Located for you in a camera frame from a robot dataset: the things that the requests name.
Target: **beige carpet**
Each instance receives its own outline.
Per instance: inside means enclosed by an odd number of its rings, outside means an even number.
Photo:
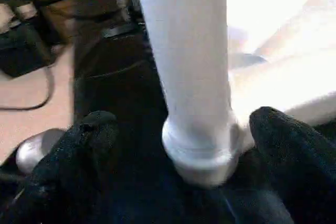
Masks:
[[[22,140],[50,128],[67,128],[72,109],[72,48],[52,68],[55,94],[43,108],[29,112],[0,111],[0,163]],[[47,82],[42,69],[8,80],[0,74],[0,106],[32,106],[43,101]]]

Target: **white plastic pipe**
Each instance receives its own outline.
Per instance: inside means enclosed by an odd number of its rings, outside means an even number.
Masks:
[[[230,108],[226,0],[141,0],[169,116],[163,144],[182,177],[204,187],[233,172],[240,142]]]

